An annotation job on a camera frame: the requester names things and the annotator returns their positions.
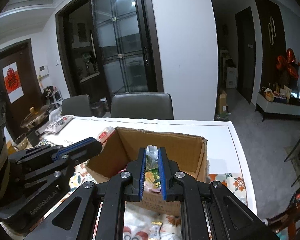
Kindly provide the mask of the dark green snack packet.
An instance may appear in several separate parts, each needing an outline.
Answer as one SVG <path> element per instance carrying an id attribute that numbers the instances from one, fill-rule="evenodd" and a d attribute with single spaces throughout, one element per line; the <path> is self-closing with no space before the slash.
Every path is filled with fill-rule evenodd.
<path id="1" fill-rule="evenodd" d="M 154 168 L 152 170 L 146 171 L 145 182 L 155 188 L 161 187 L 159 170 L 157 168 Z"/>

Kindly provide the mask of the dark long snack bar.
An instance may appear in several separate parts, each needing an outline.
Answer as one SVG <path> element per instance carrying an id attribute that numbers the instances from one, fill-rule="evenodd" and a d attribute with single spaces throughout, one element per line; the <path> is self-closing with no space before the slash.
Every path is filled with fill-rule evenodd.
<path id="1" fill-rule="evenodd" d="M 109 138 L 116 132 L 113 127 L 106 127 L 96 138 L 102 145 L 106 144 Z"/>

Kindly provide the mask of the clear green snack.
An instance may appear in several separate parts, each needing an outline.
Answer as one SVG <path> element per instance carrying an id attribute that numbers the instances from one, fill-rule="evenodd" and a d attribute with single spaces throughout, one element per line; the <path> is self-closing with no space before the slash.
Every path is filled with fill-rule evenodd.
<path id="1" fill-rule="evenodd" d="M 145 150 L 146 153 L 146 171 L 158 168 L 159 151 L 157 146 L 148 145 Z"/>

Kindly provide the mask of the brown cardboard box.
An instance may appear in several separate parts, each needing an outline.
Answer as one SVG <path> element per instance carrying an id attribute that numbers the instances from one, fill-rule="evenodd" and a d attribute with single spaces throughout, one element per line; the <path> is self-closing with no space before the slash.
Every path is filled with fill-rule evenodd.
<path id="1" fill-rule="evenodd" d="M 166 167 L 164 159 L 174 161 L 181 172 L 194 179 L 206 180 L 207 140 L 204 137 L 123 127 L 114 129 L 102 152 L 88 161 L 86 169 L 98 183 L 108 181 L 122 172 L 129 162 L 135 161 L 141 148 L 149 145 L 158 149 L 158 169 L 164 173 L 166 180 L 164 190 L 172 186 L 172 180 L 167 176 L 175 174 Z"/>

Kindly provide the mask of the white patterned tissue pack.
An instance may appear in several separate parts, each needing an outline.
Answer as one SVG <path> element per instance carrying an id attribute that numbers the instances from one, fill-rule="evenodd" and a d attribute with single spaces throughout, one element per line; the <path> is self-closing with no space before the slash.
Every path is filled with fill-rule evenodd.
<path id="1" fill-rule="evenodd" d="M 45 129 L 45 133 L 57 134 L 59 133 L 72 119 L 74 115 L 62 115 L 53 121 Z"/>

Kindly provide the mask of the glass bowl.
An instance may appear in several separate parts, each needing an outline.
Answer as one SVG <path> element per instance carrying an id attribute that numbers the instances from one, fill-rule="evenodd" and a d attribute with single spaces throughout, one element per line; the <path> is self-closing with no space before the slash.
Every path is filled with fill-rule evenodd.
<path id="1" fill-rule="evenodd" d="M 21 134 L 13 143 L 13 147 L 18 150 L 18 151 L 22 151 L 25 150 L 27 148 L 30 148 L 31 145 L 28 141 L 28 138 L 26 136 L 25 133 Z"/>

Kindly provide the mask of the grey dining chair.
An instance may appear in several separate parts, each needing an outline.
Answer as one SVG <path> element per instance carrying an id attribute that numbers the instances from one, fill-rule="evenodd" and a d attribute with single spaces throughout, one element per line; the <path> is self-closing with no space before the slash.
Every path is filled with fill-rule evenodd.
<path id="1" fill-rule="evenodd" d="M 173 120 L 172 98 L 168 93 L 116 94 L 111 101 L 112 118 Z"/>
<path id="2" fill-rule="evenodd" d="M 61 105 L 61 115 L 92 117 L 89 95 L 84 94 L 64 99 Z"/>

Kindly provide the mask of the hot pot cooker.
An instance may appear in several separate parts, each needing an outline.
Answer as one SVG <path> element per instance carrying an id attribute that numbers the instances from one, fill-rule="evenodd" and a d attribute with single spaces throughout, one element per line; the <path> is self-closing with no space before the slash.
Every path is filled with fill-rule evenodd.
<path id="1" fill-rule="evenodd" d="M 30 113 L 21 122 L 21 128 L 27 128 L 28 130 L 35 130 L 40 134 L 43 134 L 49 124 L 51 106 L 44 105 L 41 108 L 30 108 Z"/>

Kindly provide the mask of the patterned tile table runner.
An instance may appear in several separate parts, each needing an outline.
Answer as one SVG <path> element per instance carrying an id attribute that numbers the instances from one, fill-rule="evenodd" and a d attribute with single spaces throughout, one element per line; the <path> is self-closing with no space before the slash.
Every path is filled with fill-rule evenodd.
<path id="1" fill-rule="evenodd" d="M 222 182 L 236 197 L 247 205 L 247 194 L 243 176 L 240 173 L 208 174 L 206 182 L 218 180 Z M 97 181 L 87 171 L 86 167 L 79 165 L 76 167 L 74 175 L 70 178 L 70 191 L 48 211 L 44 218 L 62 204 L 81 184 L 86 181 L 98 182 L 107 181 L 105 177 Z M 123 239 L 182 239 L 181 238 L 181 218 L 172 209 L 173 204 L 166 202 L 165 206 L 159 204 L 162 200 L 161 188 L 155 188 L 145 182 L 143 199 L 139 203 L 126 203 L 124 220 Z"/>

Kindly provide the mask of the small floor cardboard box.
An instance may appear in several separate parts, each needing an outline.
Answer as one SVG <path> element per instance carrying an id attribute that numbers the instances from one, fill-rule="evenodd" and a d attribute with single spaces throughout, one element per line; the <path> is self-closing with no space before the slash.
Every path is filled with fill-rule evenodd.
<path id="1" fill-rule="evenodd" d="M 226 113 L 227 106 L 228 106 L 226 103 L 226 99 L 227 99 L 227 93 L 223 89 L 220 89 L 217 95 L 217 111 L 219 114 Z"/>

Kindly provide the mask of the red white fu poster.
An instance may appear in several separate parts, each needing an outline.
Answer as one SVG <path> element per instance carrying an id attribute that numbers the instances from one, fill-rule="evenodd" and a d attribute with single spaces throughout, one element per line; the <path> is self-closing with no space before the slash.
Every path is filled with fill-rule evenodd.
<path id="1" fill-rule="evenodd" d="M 10 103 L 14 103 L 24 96 L 17 63 L 7 65 L 2 69 L 4 84 Z"/>

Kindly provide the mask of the sliding glass door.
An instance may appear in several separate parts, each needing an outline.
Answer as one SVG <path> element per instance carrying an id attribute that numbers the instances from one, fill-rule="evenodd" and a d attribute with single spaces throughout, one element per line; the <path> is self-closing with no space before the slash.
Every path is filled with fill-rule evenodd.
<path id="1" fill-rule="evenodd" d="M 142 0 L 90 0 L 110 96 L 158 90 Z"/>

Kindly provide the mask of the orange wooden chair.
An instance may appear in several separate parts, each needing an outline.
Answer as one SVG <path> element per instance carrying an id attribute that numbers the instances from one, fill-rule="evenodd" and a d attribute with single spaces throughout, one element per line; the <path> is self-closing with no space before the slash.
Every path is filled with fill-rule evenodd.
<path id="1" fill-rule="evenodd" d="M 292 195 L 285 211 L 264 223 L 279 239 L 300 239 L 300 188 Z"/>

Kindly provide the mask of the white low tv cabinet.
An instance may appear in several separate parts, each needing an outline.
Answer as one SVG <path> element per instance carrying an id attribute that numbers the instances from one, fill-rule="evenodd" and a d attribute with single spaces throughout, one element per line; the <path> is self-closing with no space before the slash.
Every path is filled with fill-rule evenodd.
<path id="1" fill-rule="evenodd" d="M 262 115 L 262 121 L 266 119 L 300 120 L 300 99 L 291 96 L 289 103 L 276 99 L 270 102 L 258 93 L 255 111 Z"/>

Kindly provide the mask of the red foil balloons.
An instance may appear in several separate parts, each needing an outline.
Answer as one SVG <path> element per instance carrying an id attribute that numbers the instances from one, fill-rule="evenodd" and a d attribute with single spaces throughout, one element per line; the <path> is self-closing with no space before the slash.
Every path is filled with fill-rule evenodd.
<path id="1" fill-rule="evenodd" d="M 286 70 L 291 77 L 297 80 L 299 75 L 294 67 L 295 61 L 294 51 L 291 48 L 288 48 L 285 56 L 279 55 L 277 57 L 276 68 L 277 70 Z"/>

